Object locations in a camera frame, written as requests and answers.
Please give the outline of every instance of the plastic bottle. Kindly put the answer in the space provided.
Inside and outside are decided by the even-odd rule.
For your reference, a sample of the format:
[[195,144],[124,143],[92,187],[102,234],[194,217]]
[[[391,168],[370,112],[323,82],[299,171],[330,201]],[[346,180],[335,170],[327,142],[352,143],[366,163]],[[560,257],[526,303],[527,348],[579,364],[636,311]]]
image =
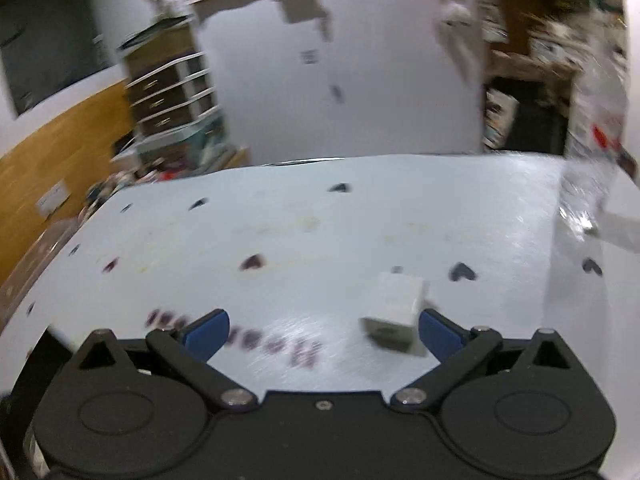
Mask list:
[[627,98],[604,19],[596,16],[589,46],[592,56],[578,76],[564,156],[560,215],[576,234],[597,228],[616,171]]

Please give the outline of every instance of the white table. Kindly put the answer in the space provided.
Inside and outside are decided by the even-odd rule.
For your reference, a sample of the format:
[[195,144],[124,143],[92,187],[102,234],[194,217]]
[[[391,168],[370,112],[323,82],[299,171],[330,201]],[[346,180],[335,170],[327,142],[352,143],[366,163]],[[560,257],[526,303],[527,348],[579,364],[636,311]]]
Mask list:
[[[609,204],[619,216],[604,229],[613,242],[579,241],[556,216],[562,165],[529,155],[390,155],[124,190],[52,261],[0,336],[0,391],[50,324],[79,344],[105,326],[142,337],[154,309],[195,319],[220,307],[236,338],[210,364],[259,395],[375,389],[388,397],[436,365],[430,355],[377,348],[360,331],[379,273],[401,266],[424,277],[428,301],[462,326],[523,338],[557,328],[617,415],[604,473],[635,480],[640,191],[620,173]],[[328,192],[341,182],[351,192]],[[265,266],[239,270],[252,254]],[[582,270],[587,257],[603,277]],[[478,280],[450,281],[458,262]]]

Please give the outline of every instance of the transparent plastic wrap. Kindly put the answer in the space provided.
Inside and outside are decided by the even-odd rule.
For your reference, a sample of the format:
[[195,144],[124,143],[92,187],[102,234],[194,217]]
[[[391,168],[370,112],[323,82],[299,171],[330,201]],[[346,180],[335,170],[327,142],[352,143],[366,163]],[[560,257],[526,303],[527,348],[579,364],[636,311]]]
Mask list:
[[0,286],[0,332],[60,249],[78,230],[76,219],[55,222],[29,248]]

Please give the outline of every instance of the screw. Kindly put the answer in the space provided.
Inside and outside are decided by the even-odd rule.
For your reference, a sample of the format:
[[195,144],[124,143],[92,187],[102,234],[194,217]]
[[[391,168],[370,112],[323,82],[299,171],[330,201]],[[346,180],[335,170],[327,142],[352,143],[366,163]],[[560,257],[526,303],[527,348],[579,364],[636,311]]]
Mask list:
[[242,388],[236,388],[234,390],[227,390],[220,398],[222,402],[228,406],[246,406],[254,400],[254,394]]
[[396,393],[396,399],[405,405],[422,404],[427,394],[420,388],[405,388]]
[[321,412],[328,412],[334,404],[330,400],[318,400],[316,402],[316,408]]

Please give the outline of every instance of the brown drawer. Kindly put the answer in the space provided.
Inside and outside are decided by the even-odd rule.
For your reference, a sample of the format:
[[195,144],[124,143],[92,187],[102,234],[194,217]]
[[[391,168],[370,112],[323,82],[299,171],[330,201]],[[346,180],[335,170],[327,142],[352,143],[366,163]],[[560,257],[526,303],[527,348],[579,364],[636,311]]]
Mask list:
[[133,116],[137,121],[141,121],[149,115],[155,115],[167,108],[172,108],[177,105],[181,105],[187,101],[188,98],[184,94],[184,88],[182,85],[166,90],[156,96],[149,97],[132,107]]
[[176,66],[170,66],[129,88],[129,101],[135,103],[180,81]]
[[149,136],[177,128],[178,126],[183,126],[184,124],[189,124],[193,122],[193,120],[189,107],[181,106],[180,108],[140,123],[140,128],[142,129],[143,135]]

